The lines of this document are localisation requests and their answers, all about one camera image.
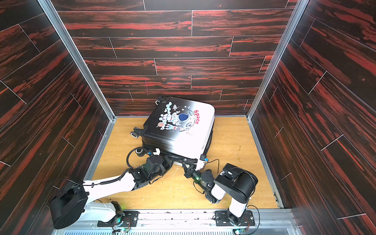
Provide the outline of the black white astronaut suitcase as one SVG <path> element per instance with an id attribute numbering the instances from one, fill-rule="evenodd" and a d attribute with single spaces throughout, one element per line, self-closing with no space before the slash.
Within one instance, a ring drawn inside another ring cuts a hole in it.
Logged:
<path id="1" fill-rule="evenodd" d="M 145 148 L 159 148 L 175 161 L 187 159 L 196 165 L 209 150 L 215 108 L 177 97 L 159 97 L 155 103 L 143 128 L 135 127 L 130 135 L 141 137 Z"/>

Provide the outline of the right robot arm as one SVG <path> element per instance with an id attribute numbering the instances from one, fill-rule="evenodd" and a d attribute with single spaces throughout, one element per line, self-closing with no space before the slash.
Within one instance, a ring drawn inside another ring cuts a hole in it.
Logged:
<path id="1" fill-rule="evenodd" d="M 249 199 L 256 190 L 258 178 L 249 171 L 232 164 L 226 164 L 214 177 L 210 169 L 201 173 L 195 167 L 183 164 L 186 178 L 192 178 L 193 183 L 203 189 L 205 197 L 213 204 L 219 203 L 228 194 L 232 201 L 227 210 L 228 219 L 238 225 L 244 216 Z"/>

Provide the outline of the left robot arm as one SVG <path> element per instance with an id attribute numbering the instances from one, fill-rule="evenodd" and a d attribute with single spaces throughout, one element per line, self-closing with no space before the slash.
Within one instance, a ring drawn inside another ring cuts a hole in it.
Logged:
<path id="1" fill-rule="evenodd" d="M 121 175 L 95 181 L 66 183 L 50 200 L 53 227 L 63 229 L 77 221 L 108 222 L 119 215 L 116 203 L 96 203 L 95 200 L 113 194 L 135 191 L 163 176 L 173 165 L 167 156 L 152 155 L 146 163 L 125 170 Z"/>

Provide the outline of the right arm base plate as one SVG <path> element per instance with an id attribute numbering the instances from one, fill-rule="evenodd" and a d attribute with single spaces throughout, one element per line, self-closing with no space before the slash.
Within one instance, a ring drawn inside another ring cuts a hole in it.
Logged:
<path id="1" fill-rule="evenodd" d="M 229 210 L 218 210 L 214 212 L 212 219 L 217 226 L 255 226 L 253 213 L 247 210 L 240 217 L 236 217 Z"/>

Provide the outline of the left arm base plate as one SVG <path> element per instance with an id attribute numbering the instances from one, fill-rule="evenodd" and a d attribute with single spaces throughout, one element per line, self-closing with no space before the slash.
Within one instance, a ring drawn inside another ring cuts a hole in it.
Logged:
<path id="1" fill-rule="evenodd" d="M 114 216 L 109 222 L 99 221 L 98 227 L 105 228 L 131 228 L 136 227 L 138 222 L 138 211 L 123 211 L 122 214 Z"/>

